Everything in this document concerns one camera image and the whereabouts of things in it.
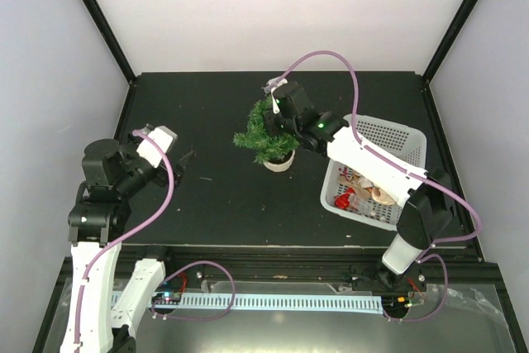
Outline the small green christmas tree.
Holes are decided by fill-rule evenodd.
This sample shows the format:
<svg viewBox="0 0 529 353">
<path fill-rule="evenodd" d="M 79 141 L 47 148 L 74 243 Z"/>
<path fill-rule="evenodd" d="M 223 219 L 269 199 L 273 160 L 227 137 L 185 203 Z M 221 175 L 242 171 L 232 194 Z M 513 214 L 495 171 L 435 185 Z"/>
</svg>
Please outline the small green christmas tree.
<svg viewBox="0 0 529 353">
<path fill-rule="evenodd" d="M 299 143 L 290 135 L 268 136 L 264 125 L 264 112 L 272 110 L 271 98 L 259 100 L 251 108 L 245 132 L 233 136 L 235 146 L 255 152 L 254 162 L 262 165 L 267 160 L 281 160 Z"/>
</svg>

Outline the white perforated plastic basket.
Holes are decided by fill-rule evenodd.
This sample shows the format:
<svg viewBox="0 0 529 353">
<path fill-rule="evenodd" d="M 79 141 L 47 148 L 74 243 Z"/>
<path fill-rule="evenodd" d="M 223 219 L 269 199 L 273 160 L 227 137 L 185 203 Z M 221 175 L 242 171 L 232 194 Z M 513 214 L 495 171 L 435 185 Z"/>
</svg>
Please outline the white perforated plastic basket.
<svg viewBox="0 0 529 353">
<path fill-rule="evenodd" d="M 323 180 L 320 201 L 327 211 L 351 221 L 378 229 L 395 231 L 408 192 L 421 184 L 411 179 L 411 172 L 422 177 L 427 155 L 427 138 L 421 131 L 376 117 L 357 116 L 356 129 L 360 145 L 348 127 L 338 133 L 338 142 L 331 144 L 331 157 Z M 345 177 L 353 174 L 366 177 L 387 192 L 395 201 L 385 206 L 372 198 L 352 198 L 346 210 L 334 207 L 334 198 L 346 191 Z"/>
</svg>

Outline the wooden snowman ornament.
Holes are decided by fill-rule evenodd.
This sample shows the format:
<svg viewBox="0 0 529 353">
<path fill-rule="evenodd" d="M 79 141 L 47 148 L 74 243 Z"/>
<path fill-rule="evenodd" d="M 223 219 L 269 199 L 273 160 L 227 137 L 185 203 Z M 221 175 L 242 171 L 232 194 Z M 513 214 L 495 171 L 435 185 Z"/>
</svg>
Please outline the wooden snowman ornament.
<svg viewBox="0 0 529 353">
<path fill-rule="evenodd" d="M 394 205 L 396 203 L 396 201 L 387 192 L 375 185 L 369 179 L 366 179 L 365 177 L 360 177 L 359 183 L 361 188 L 369 192 L 370 197 L 375 202 L 385 206 Z"/>
</svg>

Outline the white tree pot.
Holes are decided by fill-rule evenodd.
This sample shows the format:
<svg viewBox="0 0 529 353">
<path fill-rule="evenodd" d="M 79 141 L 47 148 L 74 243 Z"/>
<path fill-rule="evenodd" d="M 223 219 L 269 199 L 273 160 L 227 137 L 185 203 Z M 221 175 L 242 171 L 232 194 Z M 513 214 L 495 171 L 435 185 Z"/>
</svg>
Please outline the white tree pot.
<svg viewBox="0 0 529 353">
<path fill-rule="evenodd" d="M 291 150 L 281 160 L 267 160 L 263 163 L 263 166 L 275 173 L 284 172 L 287 171 L 293 164 L 294 156 L 295 150 Z"/>
</svg>

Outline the circuit board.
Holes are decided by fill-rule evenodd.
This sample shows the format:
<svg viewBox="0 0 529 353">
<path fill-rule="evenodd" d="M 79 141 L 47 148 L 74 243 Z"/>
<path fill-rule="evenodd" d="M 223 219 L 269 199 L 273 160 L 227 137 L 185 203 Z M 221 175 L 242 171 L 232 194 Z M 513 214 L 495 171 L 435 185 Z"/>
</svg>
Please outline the circuit board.
<svg viewBox="0 0 529 353">
<path fill-rule="evenodd" d="M 178 305 L 182 297 L 181 292 L 174 291 L 158 291 L 155 292 L 151 298 L 153 305 Z"/>
<path fill-rule="evenodd" d="M 418 305 L 423 305 L 424 297 L 417 296 L 384 296 L 382 297 L 382 305 L 385 309 L 400 309 L 411 308 Z"/>
</svg>

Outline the right circuit board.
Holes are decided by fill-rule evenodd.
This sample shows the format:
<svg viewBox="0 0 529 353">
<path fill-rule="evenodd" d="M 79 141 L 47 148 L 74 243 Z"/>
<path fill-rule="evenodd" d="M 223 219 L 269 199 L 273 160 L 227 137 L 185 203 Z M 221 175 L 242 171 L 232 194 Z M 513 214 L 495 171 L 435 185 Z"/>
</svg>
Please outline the right circuit board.
<svg viewBox="0 0 529 353">
<path fill-rule="evenodd" d="M 382 297 L 382 305 L 385 309 L 400 309 L 411 308 L 418 305 L 423 305 L 424 297 L 417 296 L 384 296 Z"/>
</svg>

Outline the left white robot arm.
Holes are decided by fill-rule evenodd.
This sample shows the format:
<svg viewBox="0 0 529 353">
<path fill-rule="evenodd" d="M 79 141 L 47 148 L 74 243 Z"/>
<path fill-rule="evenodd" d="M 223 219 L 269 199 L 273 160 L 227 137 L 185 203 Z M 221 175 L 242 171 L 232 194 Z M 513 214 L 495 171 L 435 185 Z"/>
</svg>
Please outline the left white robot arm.
<svg viewBox="0 0 529 353">
<path fill-rule="evenodd" d="M 84 180 L 68 216 L 73 278 L 62 352 L 132 352 L 136 330 L 157 285 L 172 284 L 177 265 L 163 250 L 136 262 L 133 276 L 111 307 L 112 285 L 122 243 L 146 229 L 167 209 L 192 157 L 172 166 L 168 154 L 178 137 L 163 126 L 133 131 L 126 144 L 114 139 L 84 150 Z M 126 231 L 131 198 L 149 183 L 167 188 L 160 207 Z"/>
</svg>

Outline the red gift box ornament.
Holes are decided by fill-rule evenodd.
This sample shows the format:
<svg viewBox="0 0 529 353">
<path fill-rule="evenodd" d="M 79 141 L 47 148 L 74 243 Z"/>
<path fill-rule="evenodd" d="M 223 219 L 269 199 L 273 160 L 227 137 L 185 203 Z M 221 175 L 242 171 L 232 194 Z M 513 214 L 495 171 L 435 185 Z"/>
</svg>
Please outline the red gift box ornament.
<svg viewBox="0 0 529 353">
<path fill-rule="evenodd" d="M 346 210 L 350 207 L 350 197 L 355 196 L 355 190 L 353 188 L 347 188 L 346 191 L 334 198 L 334 207 L 341 210 Z"/>
</svg>

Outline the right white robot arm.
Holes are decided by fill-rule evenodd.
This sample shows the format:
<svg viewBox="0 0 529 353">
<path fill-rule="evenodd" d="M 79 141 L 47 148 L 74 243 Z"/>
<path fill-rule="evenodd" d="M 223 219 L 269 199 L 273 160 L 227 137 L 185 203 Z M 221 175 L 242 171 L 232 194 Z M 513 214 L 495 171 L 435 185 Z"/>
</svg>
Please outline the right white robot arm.
<svg viewBox="0 0 529 353">
<path fill-rule="evenodd" d="M 354 120 L 317 111 L 296 82 L 271 79 L 264 91 L 272 100 L 264 114 L 267 132 L 289 135 L 306 150 L 353 169 L 402 209 L 397 234 L 372 272 L 382 289 L 397 288 L 455 215 L 448 174 L 410 165 L 356 133 Z"/>
</svg>

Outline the left circuit board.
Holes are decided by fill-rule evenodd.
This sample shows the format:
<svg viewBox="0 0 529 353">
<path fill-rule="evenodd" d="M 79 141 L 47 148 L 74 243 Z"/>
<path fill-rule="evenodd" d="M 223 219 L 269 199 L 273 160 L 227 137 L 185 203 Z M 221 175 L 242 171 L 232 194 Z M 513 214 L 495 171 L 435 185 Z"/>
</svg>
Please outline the left circuit board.
<svg viewBox="0 0 529 353">
<path fill-rule="evenodd" d="M 174 291 L 158 291 L 155 292 L 151 298 L 153 305 L 178 305 L 182 297 L 181 292 Z"/>
</svg>

